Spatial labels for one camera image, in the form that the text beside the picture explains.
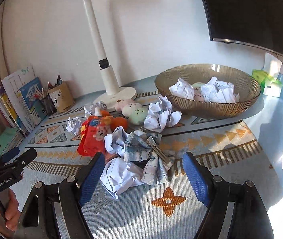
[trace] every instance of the checkered cloth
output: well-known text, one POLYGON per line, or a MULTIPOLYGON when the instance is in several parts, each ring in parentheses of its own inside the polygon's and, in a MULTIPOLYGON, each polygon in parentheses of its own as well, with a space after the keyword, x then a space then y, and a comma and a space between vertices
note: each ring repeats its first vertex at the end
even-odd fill
POLYGON ((174 163, 175 152, 163 150, 163 153, 170 159, 170 162, 166 164, 146 142, 150 136, 152 136, 157 145, 160 143, 161 134, 148 133, 138 136, 134 132, 130 133, 124 145, 124 160, 131 162, 150 158, 140 181, 149 185, 158 185, 168 181, 167 172, 174 163))

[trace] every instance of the screw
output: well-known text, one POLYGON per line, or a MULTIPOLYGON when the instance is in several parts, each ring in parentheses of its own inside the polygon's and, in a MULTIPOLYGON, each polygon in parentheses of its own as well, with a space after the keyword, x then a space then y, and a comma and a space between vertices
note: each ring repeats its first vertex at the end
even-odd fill
POLYGON ((73 182, 76 178, 74 176, 67 177, 67 182, 73 182))
POLYGON ((215 181, 215 182, 221 182, 221 181, 222 181, 222 178, 221 178, 219 175, 215 175, 215 176, 214 176, 214 181, 215 181))
POLYGON ((253 187, 254 186, 254 183, 252 181, 246 181, 246 184, 249 186, 249 187, 253 187))
POLYGON ((38 182, 35 184, 35 188, 39 189, 40 187, 43 186, 43 182, 38 182))

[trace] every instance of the amber glass bowl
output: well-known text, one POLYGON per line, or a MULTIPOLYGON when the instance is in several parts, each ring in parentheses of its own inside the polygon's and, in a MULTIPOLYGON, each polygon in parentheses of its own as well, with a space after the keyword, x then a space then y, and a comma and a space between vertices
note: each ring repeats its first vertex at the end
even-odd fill
POLYGON ((259 83, 247 73, 235 68, 215 64, 193 64, 174 67, 159 74, 155 85, 162 96, 167 96, 181 112, 206 119, 222 119, 239 115, 251 107, 261 93, 259 83), (239 93, 237 103, 198 102, 174 96, 169 87, 176 84, 179 77, 190 84, 208 83, 212 77, 231 82, 235 93, 239 93))

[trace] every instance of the television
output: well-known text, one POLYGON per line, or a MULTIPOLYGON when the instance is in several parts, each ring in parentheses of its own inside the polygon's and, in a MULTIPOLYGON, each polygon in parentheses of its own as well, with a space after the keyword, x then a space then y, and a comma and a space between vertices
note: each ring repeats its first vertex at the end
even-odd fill
POLYGON ((210 40, 283 56, 283 0, 202 0, 210 40))

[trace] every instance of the pen holder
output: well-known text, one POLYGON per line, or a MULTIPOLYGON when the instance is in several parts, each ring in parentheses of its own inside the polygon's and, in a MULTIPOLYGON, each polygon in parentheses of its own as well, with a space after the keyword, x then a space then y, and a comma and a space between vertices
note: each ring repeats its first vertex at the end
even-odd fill
POLYGON ((73 96, 69 91, 66 82, 63 82, 61 85, 48 90, 48 93, 58 112, 65 112, 75 104, 73 96))
POLYGON ((57 109, 51 99, 51 97, 48 95, 45 98, 43 98, 41 100, 43 107, 45 108, 47 115, 51 116, 53 115, 55 112, 57 112, 57 109))

